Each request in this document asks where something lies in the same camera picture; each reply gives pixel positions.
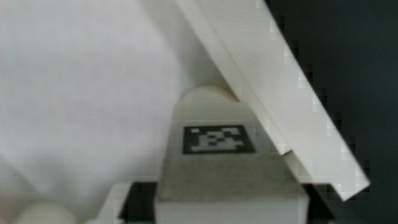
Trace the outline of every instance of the white panel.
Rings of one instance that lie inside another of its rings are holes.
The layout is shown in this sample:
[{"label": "white panel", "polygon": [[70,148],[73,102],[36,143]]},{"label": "white panel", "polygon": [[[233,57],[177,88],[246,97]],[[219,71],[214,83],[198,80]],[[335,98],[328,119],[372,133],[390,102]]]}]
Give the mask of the white panel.
[{"label": "white panel", "polygon": [[306,80],[264,1],[177,0],[235,94],[256,111],[281,154],[292,149],[310,183],[344,199],[370,184]]}]

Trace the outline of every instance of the white cloth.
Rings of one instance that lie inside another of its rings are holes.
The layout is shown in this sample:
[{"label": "white cloth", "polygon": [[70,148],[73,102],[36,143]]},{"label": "white cloth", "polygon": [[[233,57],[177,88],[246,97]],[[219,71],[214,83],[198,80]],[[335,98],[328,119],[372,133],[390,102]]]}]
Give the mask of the white cloth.
[{"label": "white cloth", "polygon": [[33,189],[0,207],[15,191],[86,220],[113,184],[159,175],[185,90],[224,80],[171,0],[4,0],[0,49],[0,166]]}]

